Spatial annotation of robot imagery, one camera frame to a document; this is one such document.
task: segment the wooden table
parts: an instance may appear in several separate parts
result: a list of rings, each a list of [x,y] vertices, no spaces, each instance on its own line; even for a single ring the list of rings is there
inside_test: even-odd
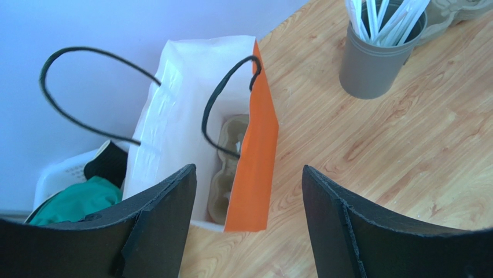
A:
[[[301,196],[316,167],[388,209],[434,224],[493,226],[493,14],[415,50],[392,89],[339,84],[344,1],[313,0],[260,42],[280,130],[268,230],[191,227],[182,278],[317,277]]]

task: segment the bag handle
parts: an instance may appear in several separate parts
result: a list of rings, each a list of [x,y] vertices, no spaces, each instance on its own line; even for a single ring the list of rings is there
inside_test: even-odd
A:
[[[234,158],[237,158],[239,159],[240,158],[240,154],[239,153],[236,153],[236,152],[232,152],[226,148],[223,148],[221,146],[219,146],[218,144],[212,142],[211,138],[209,137],[209,135],[207,135],[207,122],[209,120],[209,114],[211,113],[211,109],[212,109],[212,106],[214,105],[214,102],[217,100],[217,98],[219,97],[219,94],[221,94],[221,92],[224,90],[224,88],[226,87],[226,84],[228,83],[229,79],[231,78],[231,76],[233,76],[233,74],[236,72],[236,70],[238,70],[243,64],[245,64],[246,62],[248,61],[254,61],[255,64],[256,64],[256,71],[252,77],[252,79],[250,80],[250,92],[252,91],[253,89],[253,84],[255,83],[255,80],[257,79],[257,76],[259,76],[259,74],[261,73],[262,71],[262,64],[260,63],[260,59],[257,57],[257,56],[254,56],[254,55],[251,55],[251,56],[248,56],[247,58],[244,58],[243,60],[239,61],[236,65],[234,65],[234,67],[232,69],[230,69],[230,71],[226,74],[226,76],[221,80],[221,82],[219,82],[219,84],[217,85],[216,89],[214,90],[214,92],[212,92],[212,95],[211,97],[209,98],[209,101],[207,102],[207,105],[205,106],[205,109],[204,109],[204,116],[202,117],[202,134],[204,135],[205,139],[207,140],[207,142],[209,142],[209,144],[211,144],[214,148],[228,154],[228,155],[231,155],[233,156]]]
[[[123,136],[111,134],[111,133],[107,133],[105,131],[96,129],[94,127],[91,127],[91,126],[89,126],[89,125],[87,125],[87,124],[85,124],[85,123],[77,120],[72,115],[70,115],[69,113],[65,112],[56,103],[55,99],[53,99],[53,97],[51,96],[51,94],[48,92],[48,89],[46,88],[46,74],[48,73],[48,69],[53,64],[53,62],[55,62],[55,60],[57,58],[59,58],[60,56],[62,56],[65,53],[75,52],[75,51],[95,52],[95,53],[99,53],[99,54],[104,55],[104,56],[111,57],[111,58],[113,58],[115,60],[118,60],[118,61],[122,62],[123,64],[128,65],[131,68],[133,68],[133,69],[141,72],[142,74],[144,74],[145,76],[147,76],[148,78],[150,78],[152,81],[154,81],[154,83],[156,83],[158,86],[161,86],[161,82],[156,77],[154,77],[154,75],[148,73],[143,68],[141,68],[141,67],[133,64],[132,62],[130,62],[128,60],[125,60],[124,58],[121,58],[120,56],[117,56],[117,55],[115,55],[115,54],[113,54],[111,52],[107,52],[107,51],[104,51],[104,50],[101,50],[101,49],[97,49],[97,48],[93,48],[93,47],[87,47],[87,46],[74,46],[74,47],[66,47],[66,48],[60,49],[59,51],[53,53],[48,58],[48,60],[46,60],[45,64],[43,65],[43,68],[41,69],[41,74],[39,76],[39,85],[41,87],[41,91],[45,95],[47,101],[52,105],[52,107],[58,113],[60,113],[65,119],[68,119],[70,122],[72,122],[72,123],[74,123],[74,124],[82,127],[83,129],[86,129],[86,130],[88,130],[90,132],[93,132],[93,133],[96,133],[96,134],[99,134],[99,135],[103,135],[103,136],[106,136],[106,137],[109,137],[109,138],[112,138],[112,139],[126,141],[126,142],[129,142],[129,143],[135,144],[137,146],[140,146],[141,145],[141,142],[138,141],[138,140],[135,140],[133,138],[128,138],[128,137],[123,137]]]
[[[95,133],[95,134],[99,134],[99,135],[102,135],[102,136],[106,136],[108,138],[112,138],[112,139],[115,139],[115,140],[120,140],[120,141],[125,141],[125,142],[129,142],[129,143],[132,143],[132,144],[135,144],[137,146],[140,146],[141,145],[141,142],[138,141],[138,140],[135,140],[133,138],[128,138],[128,137],[123,137],[123,136],[119,136],[119,135],[116,135],[116,134],[111,134],[111,133],[108,133],[108,132],[105,132],[105,131],[102,131],[102,130],[99,130],[99,129],[96,129],[95,127],[92,127],[92,126],[89,126],[79,120],[77,120],[75,117],[73,117],[72,115],[70,115],[68,112],[66,112],[65,110],[63,110],[58,104],[57,102],[55,101],[55,99],[51,96],[50,92],[48,91],[47,87],[46,87],[46,75],[48,73],[48,69],[51,67],[51,65],[53,64],[53,62],[55,62],[55,60],[57,58],[59,58],[60,56],[62,56],[63,54],[66,54],[68,52],[75,52],[75,51],[88,51],[88,52],[94,52],[94,53],[98,53],[98,54],[101,54],[101,55],[104,55],[104,56],[107,56],[107,57],[110,57],[110,58],[113,58],[115,60],[118,60],[120,62],[122,62],[123,64],[125,65],[128,65],[129,67],[139,71],[140,73],[144,74],[145,76],[147,76],[148,78],[150,78],[154,83],[156,83],[158,86],[161,86],[161,82],[152,74],[150,74],[148,71],[145,71],[143,68],[135,65],[134,63],[120,57],[120,56],[117,56],[111,52],[107,52],[107,51],[104,51],[104,50],[101,50],[101,49],[97,49],[97,48],[94,48],[94,47],[87,47],[87,46],[74,46],[74,47],[66,47],[66,48],[63,48],[63,49],[60,49],[59,51],[53,53],[49,58],[48,60],[46,60],[45,64],[43,65],[43,68],[41,69],[41,74],[39,75],[39,85],[41,87],[41,92],[43,93],[43,95],[45,96],[45,98],[47,99],[47,101],[49,102],[49,104],[60,114],[62,115],[65,119],[68,119],[70,122],[76,124],[77,126],[85,129],[85,130],[88,130],[92,133]],[[253,84],[255,83],[255,80],[257,78],[257,76],[259,76],[260,72],[262,71],[262,65],[260,63],[260,59],[254,55],[251,55],[251,56],[248,56],[246,58],[244,58],[243,60],[241,60],[240,62],[238,62],[227,74],[226,76],[221,80],[221,82],[219,82],[219,84],[217,85],[216,89],[214,90],[214,92],[211,94],[211,97],[209,98],[209,101],[207,102],[207,105],[205,106],[205,110],[204,110],[204,116],[202,118],[202,133],[205,137],[205,139],[207,140],[207,142],[209,142],[209,144],[211,144],[214,148],[228,154],[228,155],[231,155],[237,159],[240,158],[240,154],[239,153],[236,153],[236,152],[232,152],[226,148],[223,148],[221,146],[219,146],[218,144],[212,142],[211,138],[209,137],[209,135],[207,135],[207,121],[209,119],[209,114],[211,113],[211,109],[212,109],[212,106],[214,105],[214,102],[216,101],[216,99],[218,98],[219,94],[221,94],[221,92],[223,91],[223,89],[226,87],[226,84],[228,83],[229,79],[231,78],[231,76],[236,72],[236,70],[238,70],[243,64],[245,64],[246,62],[248,61],[254,61],[255,64],[256,64],[256,71],[255,71],[255,74],[253,75],[251,81],[250,81],[250,92],[252,91],[252,88],[253,88]]]

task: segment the gray container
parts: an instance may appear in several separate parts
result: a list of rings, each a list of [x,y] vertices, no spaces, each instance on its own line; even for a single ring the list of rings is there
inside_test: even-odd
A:
[[[378,10],[381,1],[376,2]],[[382,26],[401,3],[402,0],[390,0]],[[362,20],[369,32],[366,3],[363,4],[362,10]],[[365,100],[385,94],[391,88],[400,68],[411,56],[414,46],[420,41],[427,21],[426,12],[424,12],[409,34],[406,43],[392,47],[374,46],[362,41],[354,33],[350,23],[339,73],[339,81],[344,90],[354,97]]]

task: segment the white straw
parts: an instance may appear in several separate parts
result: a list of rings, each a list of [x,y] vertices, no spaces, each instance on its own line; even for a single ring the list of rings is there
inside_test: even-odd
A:
[[[384,21],[385,13],[387,12],[387,7],[389,6],[390,0],[383,0],[378,10],[378,30],[382,29],[382,22]]]
[[[394,18],[392,22],[388,21],[384,28],[378,33],[377,41],[383,41],[383,39],[389,37],[389,33],[392,30],[395,30],[396,26],[402,22],[402,19],[406,17],[408,14],[408,11],[404,11],[403,13],[400,14],[399,17]]]
[[[370,26],[370,37],[374,41],[378,35],[377,5],[375,0],[366,0],[366,10],[368,13],[368,25]]]
[[[418,20],[420,19],[421,15],[425,11],[425,9],[426,9],[426,7],[428,6],[429,3],[430,3],[430,0],[424,0],[421,3],[421,6],[418,7],[416,14],[414,15],[412,21],[408,24],[407,30],[404,32],[404,34],[400,38],[400,41],[399,41],[399,43],[397,45],[403,45],[406,42],[407,37],[409,36],[409,34],[411,33],[411,31],[413,30],[414,26],[416,25],[416,22],[418,22]]]
[[[354,1],[353,0],[345,0],[344,3],[346,5],[346,10],[348,12],[349,19],[351,21],[354,33],[356,33],[356,35],[358,37],[360,37],[360,39],[364,39],[363,35],[360,33],[360,28],[359,28],[360,24],[358,21],[358,16],[357,16],[356,6],[355,6]]]

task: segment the black foam piece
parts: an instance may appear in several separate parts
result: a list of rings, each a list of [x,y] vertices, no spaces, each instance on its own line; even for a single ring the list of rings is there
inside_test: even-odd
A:
[[[318,277],[493,277],[493,229],[463,231],[387,210],[305,166]]]
[[[0,277],[176,278],[197,186],[195,165],[79,222],[0,220]]]

